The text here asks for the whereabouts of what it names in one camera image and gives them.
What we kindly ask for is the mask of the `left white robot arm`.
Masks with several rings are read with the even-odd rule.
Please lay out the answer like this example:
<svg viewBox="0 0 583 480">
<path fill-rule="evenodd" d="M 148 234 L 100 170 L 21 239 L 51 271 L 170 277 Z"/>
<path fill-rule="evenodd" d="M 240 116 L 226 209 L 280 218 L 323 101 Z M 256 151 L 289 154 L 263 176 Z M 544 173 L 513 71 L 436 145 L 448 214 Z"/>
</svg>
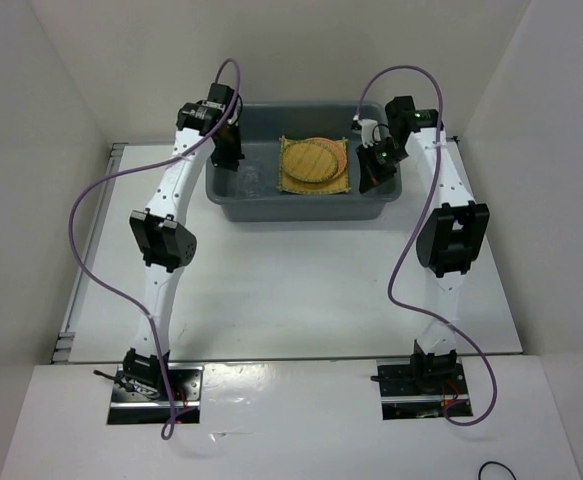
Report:
<svg viewBox="0 0 583 480">
<path fill-rule="evenodd" d="M 147 399 L 164 396 L 170 375 L 162 369 L 169 358 L 169 324 L 179 280 L 195 255 L 197 239 L 186 228 L 186 214 L 202 168 L 207 164 L 235 172 L 244 159 L 239 116 L 241 97 L 220 83 L 207 98 L 179 111 L 173 154 L 144 209 L 134 210 L 131 231 L 145 264 L 142 305 L 151 324 L 138 328 L 123 360 L 123 374 Z"/>
</svg>

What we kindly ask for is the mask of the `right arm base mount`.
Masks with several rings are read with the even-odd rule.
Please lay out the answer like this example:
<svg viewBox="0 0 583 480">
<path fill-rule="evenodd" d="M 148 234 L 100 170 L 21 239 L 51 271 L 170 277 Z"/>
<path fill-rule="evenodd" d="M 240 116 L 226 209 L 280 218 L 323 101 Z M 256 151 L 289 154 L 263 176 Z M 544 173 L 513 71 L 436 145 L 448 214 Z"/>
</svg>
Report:
<svg viewBox="0 0 583 480">
<path fill-rule="evenodd" d="M 381 359 L 370 380 L 379 388 L 384 420 L 443 418 L 473 415 L 460 362 L 452 373 L 417 379 L 406 359 Z"/>
</svg>

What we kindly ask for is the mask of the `round orange woven tray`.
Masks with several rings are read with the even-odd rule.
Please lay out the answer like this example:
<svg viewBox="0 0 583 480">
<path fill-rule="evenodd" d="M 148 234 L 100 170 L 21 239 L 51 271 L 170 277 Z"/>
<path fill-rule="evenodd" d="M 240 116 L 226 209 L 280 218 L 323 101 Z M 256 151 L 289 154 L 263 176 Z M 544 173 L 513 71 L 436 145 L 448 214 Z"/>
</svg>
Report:
<svg viewBox="0 0 583 480">
<path fill-rule="evenodd" d="M 338 168 L 333 179 L 340 177 L 347 169 L 347 140 L 331 140 L 324 137 L 315 137 L 315 140 L 334 151 L 337 157 Z"/>
</svg>

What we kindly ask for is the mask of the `grey plastic bin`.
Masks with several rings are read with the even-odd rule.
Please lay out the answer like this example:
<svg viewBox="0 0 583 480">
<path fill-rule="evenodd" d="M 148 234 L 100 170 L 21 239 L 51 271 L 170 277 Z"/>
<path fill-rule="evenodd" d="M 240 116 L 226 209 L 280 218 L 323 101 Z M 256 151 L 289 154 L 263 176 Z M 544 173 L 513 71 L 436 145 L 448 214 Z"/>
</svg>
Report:
<svg viewBox="0 0 583 480">
<path fill-rule="evenodd" d="M 372 220 L 385 205 L 402 194 L 399 173 L 365 194 L 359 192 L 360 165 L 356 148 L 360 136 L 351 129 L 354 100 L 247 103 L 239 120 L 245 158 L 237 171 L 206 166 L 207 198 L 220 206 L 232 222 L 358 221 Z M 347 140 L 348 193 L 299 195 L 278 189 L 280 137 L 292 140 L 324 137 Z M 236 195 L 238 171 L 243 166 L 262 170 L 267 192 L 258 198 Z"/>
</svg>

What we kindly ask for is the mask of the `clear glass bowl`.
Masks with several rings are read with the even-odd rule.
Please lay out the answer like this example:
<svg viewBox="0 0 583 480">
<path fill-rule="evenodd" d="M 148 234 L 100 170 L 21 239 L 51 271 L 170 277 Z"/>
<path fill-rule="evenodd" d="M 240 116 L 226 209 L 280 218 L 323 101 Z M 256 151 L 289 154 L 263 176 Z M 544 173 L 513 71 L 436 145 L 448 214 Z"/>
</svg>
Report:
<svg viewBox="0 0 583 480">
<path fill-rule="evenodd" d="M 243 166 L 238 171 L 236 195 L 240 198 L 258 198 L 267 192 L 266 178 L 256 166 Z"/>
</svg>

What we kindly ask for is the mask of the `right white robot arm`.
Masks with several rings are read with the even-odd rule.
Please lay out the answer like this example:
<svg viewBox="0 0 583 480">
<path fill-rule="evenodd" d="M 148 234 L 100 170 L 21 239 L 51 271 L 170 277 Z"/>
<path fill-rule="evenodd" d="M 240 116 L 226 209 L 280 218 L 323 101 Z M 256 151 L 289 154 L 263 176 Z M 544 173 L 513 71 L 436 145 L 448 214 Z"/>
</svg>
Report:
<svg viewBox="0 0 583 480">
<path fill-rule="evenodd" d="M 446 134 L 435 109 L 419 110 L 410 96 L 385 107 L 381 124 L 355 114 L 352 129 L 361 136 L 356 153 L 363 193 L 388 182 L 404 159 L 414 161 L 427 190 L 425 209 L 410 242 L 427 274 L 426 299 L 434 318 L 414 341 L 410 384 L 430 393 L 452 379 L 457 365 L 453 324 L 458 319 L 460 289 L 477 260 L 490 212 L 463 184 L 448 152 Z"/>
</svg>

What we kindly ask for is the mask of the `round green-rimmed bamboo tray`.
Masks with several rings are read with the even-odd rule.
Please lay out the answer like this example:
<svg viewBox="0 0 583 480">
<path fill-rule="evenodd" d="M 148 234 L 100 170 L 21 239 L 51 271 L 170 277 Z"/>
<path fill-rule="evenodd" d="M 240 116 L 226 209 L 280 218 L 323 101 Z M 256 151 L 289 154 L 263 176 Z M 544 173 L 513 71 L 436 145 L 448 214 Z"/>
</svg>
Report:
<svg viewBox="0 0 583 480">
<path fill-rule="evenodd" d="M 305 183 L 329 181 L 339 170 L 336 150 L 315 140 L 285 141 L 280 164 L 284 173 Z"/>
</svg>

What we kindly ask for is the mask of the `square bamboo mat tray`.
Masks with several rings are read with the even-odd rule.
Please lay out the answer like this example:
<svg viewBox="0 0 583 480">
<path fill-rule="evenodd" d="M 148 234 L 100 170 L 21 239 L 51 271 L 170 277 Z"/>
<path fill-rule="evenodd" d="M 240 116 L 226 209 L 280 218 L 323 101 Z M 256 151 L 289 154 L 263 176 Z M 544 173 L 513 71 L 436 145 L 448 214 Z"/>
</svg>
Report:
<svg viewBox="0 0 583 480">
<path fill-rule="evenodd" d="M 315 140 L 315 137 L 302 139 L 302 140 Z M 292 140 L 285 136 L 280 137 L 280 154 L 282 145 L 285 141 L 300 141 Z M 346 171 L 338 178 L 331 179 L 322 183 L 305 183 L 293 179 L 286 173 L 282 171 L 280 164 L 279 155 L 279 180 L 278 189 L 282 192 L 299 194 L 299 195 L 331 195 L 331 194 L 341 194 L 348 193 L 350 191 L 349 178 L 348 178 L 348 164 Z"/>
</svg>

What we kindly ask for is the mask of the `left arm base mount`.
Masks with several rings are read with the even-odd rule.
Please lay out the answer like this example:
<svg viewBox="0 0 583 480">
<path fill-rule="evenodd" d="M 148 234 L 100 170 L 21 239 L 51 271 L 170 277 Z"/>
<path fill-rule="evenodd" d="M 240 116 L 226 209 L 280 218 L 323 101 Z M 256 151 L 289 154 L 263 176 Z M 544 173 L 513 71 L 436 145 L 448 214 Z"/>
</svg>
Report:
<svg viewBox="0 0 583 480">
<path fill-rule="evenodd" d="M 202 365 L 169 365 L 176 424 L 199 423 L 203 373 Z M 169 420 L 170 404 L 165 392 L 126 378 L 121 366 L 114 374 L 97 369 L 93 374 L 112 383 L 108 425 L 162 424 Z"/>
</svg>

